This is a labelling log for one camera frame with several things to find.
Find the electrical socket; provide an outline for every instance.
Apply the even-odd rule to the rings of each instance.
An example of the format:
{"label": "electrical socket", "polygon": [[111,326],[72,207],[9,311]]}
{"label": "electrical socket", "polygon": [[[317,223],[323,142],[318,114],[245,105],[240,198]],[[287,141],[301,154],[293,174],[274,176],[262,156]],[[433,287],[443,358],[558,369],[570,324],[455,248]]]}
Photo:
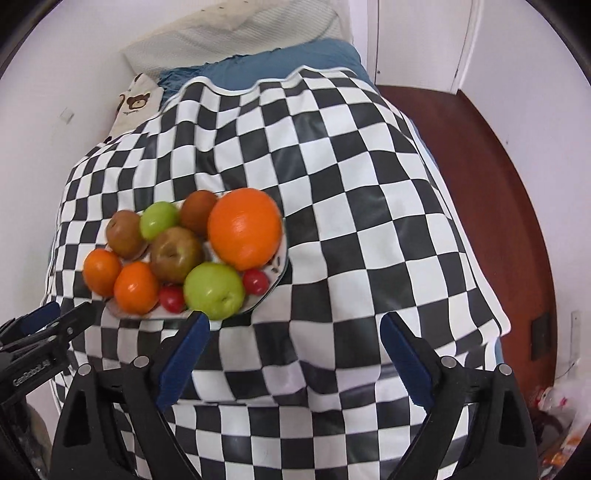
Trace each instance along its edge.
{"label": "electrical socket", "polygon": [[570,314],[570,362],[572,365],[581,357],[581,312]]}

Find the red cherry tomato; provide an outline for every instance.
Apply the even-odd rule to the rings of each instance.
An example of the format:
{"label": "red cherry tomato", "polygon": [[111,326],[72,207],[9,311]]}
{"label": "red cherry tomato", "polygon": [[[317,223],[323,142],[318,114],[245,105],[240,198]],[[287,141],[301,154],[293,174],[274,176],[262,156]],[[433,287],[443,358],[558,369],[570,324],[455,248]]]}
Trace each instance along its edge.
{"label": "red cherry tomato", "polygon": [[183,288],[178,285],[169,285],[160,289],[160,305],[167,312],[181,313],[187,308],[184,302]]}
{"label": "red cherry tomato", "polygon": [[264,295],[269,290],[269,279],[260,270],[246,270],[242,276],[242,283],[246,293]]}

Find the fruit plate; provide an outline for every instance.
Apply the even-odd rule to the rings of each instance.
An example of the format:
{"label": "fruit plate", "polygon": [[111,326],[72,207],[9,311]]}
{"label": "fruit plate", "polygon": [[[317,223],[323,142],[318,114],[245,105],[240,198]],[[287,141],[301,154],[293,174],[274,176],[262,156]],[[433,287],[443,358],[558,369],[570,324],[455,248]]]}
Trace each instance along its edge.
{"label": "fruit plate", "polygon": [[[205,253],[205,261],[209,262],[216,262],[216,263],[223,263],[213,251],[209,242],[205,242],[203,244],[203,251]],[[143,262],[149,262],[149,249],[144,253],[144,256],[141,258]],[[287,269],[287,237],[285,235],[285,223],[283,223],[283,231],[281,234],[281,244],[279,245],[279,249],[273,255],[273,258],[270,262],[265,265],[261,270],[265,273],[267,278],[269,279],[269,289],[261,296],[258,295],[246,295],[244,299],[244,303],[240,310],[238,310],[237,314],[247,313],[253,310],[260,302],[262,302],[269,293],[273,291],[273,289],[277,286],[280,282],[281,278],[285,274]],[[163,306],[158,304],[156,308],[150,311],[146,315],[134,315],[125,313],[123,310],[119,308],[117,301],[114,298],[109,299],[106,302],[106,307],[114,317],[118,319],[135,319],[135,320],[167,320],[167,319],[184,319],[187,318],[190,314],[190,310],[186,310],[182,313],[170,313],[165,310]]]}

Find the blue gripper pad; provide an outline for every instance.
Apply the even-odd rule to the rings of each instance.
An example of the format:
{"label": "blue gripper pad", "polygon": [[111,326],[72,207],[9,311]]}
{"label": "blue gripper pad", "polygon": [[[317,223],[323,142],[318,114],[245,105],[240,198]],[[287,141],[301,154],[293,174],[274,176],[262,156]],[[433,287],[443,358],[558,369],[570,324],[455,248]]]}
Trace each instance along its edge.
{"label": "blue gripper pad", "polygon": [[433,385],[431,375],[403,332],[392,321],[390,315],[384,315],[379,326],[384,348],[396,367],[413,403],[429,412],[434,403],[431,396]]}
{"label": "blue gripper pad", "polygon": [[60,305],[51,301],[29,315],[20,318],[20,329],[24,336],[32,335],[60,317]]}
{"label": "blue gripper pad", "polygon": [[160,411],[178,401],[208,340],[209,319],[202,313],[160,374],[156,399]]}

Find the cable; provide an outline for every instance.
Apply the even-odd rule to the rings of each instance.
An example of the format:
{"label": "cable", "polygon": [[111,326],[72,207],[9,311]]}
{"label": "cable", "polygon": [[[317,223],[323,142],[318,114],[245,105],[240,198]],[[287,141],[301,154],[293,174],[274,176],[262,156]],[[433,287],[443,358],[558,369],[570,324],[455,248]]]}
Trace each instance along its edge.
{"label": "cable", "polygon": [[572,369],[572,368],[573,368],[573,367],[574,367],[576,364],[577,364],[577,362],[576,362],[576,361],[575,361],[575,362],[573,362],[573,363],[571,364],[571,366],[569,367],[569,369],[568,369],[566,372],[564,372],[562,375],[560,375],[559,377],[556,377],[556,378],[554,379],[554,381],[560,380],[560,379],[561,379],[563,376],[565,376],[567,373],[569,373],[569,372],[571,371],[571,369]]}

